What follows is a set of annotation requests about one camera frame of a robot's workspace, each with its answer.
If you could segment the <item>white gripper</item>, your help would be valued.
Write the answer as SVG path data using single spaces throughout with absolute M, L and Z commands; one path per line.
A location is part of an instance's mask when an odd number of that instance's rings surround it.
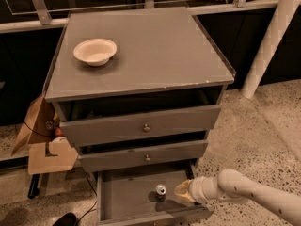
M 197 177 L 177 185 L 174 194 L 187 202 L 206 203 L 218 199 L 216 177 Z

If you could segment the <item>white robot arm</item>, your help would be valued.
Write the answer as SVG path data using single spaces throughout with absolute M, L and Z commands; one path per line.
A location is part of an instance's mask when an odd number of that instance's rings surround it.
M 293 226 L 301 226 L 301 197 L 252 181 L 234 169 L 217 176 L 186 180 L 174 189 L 176 196 L 188 202 L 244 202 L 252 200 Z

